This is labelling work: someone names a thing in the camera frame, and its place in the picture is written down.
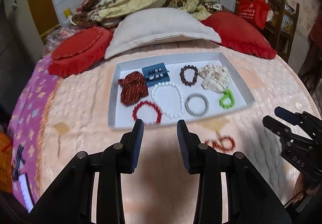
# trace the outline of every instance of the silver bangle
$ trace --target silver bangle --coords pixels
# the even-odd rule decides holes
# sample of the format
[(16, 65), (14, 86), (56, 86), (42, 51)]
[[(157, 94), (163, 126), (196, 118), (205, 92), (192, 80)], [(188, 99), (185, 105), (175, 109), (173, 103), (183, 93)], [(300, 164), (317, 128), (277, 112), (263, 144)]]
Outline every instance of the silver bangle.
[[(192, 99), (192, 98), (201, 98), (203, 101), (204, 101), (204, 104), (205, 104), (205, 109), (204, 109), (204, 111), (202, 111), (202, 112), (200, 112), (200, 113), (196, 113), (196, 112), (193, 112), (190, 108), (189, 108), (189, 101)], [(187, 112), (190, 114), (190, 115), (192, 115), (192, 116), (194, 116), (194, 117), (201, 117), (201, 116), (203, 116), (203, 115), (205, 115), (207, 112), (208, 112), (208, 110), (209, 110), (209, 102), (208, 102), (208, 100), (207, 100), (207, 98), (206, 98), (206, 96), (205, 95), (202, 95), (202, 94), (200, 94), (200, 93), (192, 93), (192, 94), (190, 94), (188, 97), (187, 97), (187, 99), (186, 99), (186, 101), (185, 101), (185, 107), (186, 107), (186, 110), (187, 110)]]

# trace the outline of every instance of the white pillow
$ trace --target white pillow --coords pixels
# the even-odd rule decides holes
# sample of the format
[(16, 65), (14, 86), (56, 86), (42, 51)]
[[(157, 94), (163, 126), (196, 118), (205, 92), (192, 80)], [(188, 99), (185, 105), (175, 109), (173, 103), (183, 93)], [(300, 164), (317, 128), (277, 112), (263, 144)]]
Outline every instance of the white pillow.
[(124, 51), (160, 43), (205, 39), (221, 43), (212, 28), (174, 8), (152, 8), (128, 15), (116, 28), (105, 59)]

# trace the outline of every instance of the red ruffled cushion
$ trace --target red ruffled cushion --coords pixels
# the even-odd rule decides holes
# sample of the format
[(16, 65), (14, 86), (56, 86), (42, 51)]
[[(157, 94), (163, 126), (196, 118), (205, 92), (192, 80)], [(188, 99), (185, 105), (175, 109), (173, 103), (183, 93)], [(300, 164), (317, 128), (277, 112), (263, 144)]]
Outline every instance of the red ruffled cushion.
[[(93, 28), (95, 28), (94, 30), (97, 31), (95, 33), (95, 38), (93, 38)], [(75, 49), (75, 54), (69, 57), (53, 59), (53, 63), (48, 67), (49, 74), (58, 75), (60, 77), (67, 77), (72, 74), (78, 74), (87, 70), (96, 61), (99, 61), (104, 57), (106, 48), (112, 40), (113, 33), (101, 27), (93, 28), (83, 30), (82, 33), (77, 33), (67, 39), (70, 40), (78, 35), (76, 37), (78, 38), (78, 40), (74, 40), (74, 46), (72, 46), (70, 43), (65, 43), (65, 45), (67, 45), (68, 47), (73, 47)], [(86, 41), (86, 39), (83, 39), (83, 37), (87, 37), (87, 33), (89, 34), (89, 36), (92, 36), (92, 40), (87, 40), (88, 45), (80, 45), (80, 43), (84, 43), (84, 41)], [(59, 54), (55, 55), (56, 57), (58, 55), (65, 56), (65, 53), (70, 54), (72, 52), (72, 50), (68, 49), (65, 51), (65, 53), (64, 49), (59, 49), (59, 51)]]
[(221, 45), (241, 53), (273, 59), (276, 51), (266, 38), (246, 20), (229, 12), (219, 11), (200, 21), (213, 28), (222, 39)]

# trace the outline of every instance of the brown beaded bracelet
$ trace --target brown beaded bracelet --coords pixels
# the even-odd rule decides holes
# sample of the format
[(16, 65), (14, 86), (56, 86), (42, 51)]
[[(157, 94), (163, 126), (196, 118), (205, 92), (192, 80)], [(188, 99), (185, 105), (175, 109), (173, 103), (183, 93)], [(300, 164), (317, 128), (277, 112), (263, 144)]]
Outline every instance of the brown beaded bracelet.
[[(191, 70), (194, 70), (194, 77), (192, 79), (192, 82), (190, 81), (187, 81), (186, 78), (185, 78), (185, 71), (187, 69), (191, 69)], [(183, 68), (181, 68), (181, 71), (180, 71), (180, 79), (182, 81), (182, 83), (186, 86), (189, 86), (191, 87), (191, 85), (194, 85), (196, 82), (197, 82), (197, 77), (198, 77), (198, 68), (193, 66), (193, 65), (186, 65), (184, 66)]]

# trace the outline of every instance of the plastic bag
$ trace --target plastic bag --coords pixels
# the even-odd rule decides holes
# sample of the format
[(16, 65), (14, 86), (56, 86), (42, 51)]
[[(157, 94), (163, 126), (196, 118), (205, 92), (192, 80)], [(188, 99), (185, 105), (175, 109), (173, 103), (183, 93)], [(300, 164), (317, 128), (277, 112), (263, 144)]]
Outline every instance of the plastic bag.
[(45, 54), (53, 52), (60, 43), (62, 43), (67, 38), (73, 36), (80, 30), (82, 30), (82, 28), (76, 26), (65, 26), (48, 33)]
[(269, 5), (263, 0), (240, 0), (238, 16), (247, 20), (257, 29), (263, 30), (269, 11)]

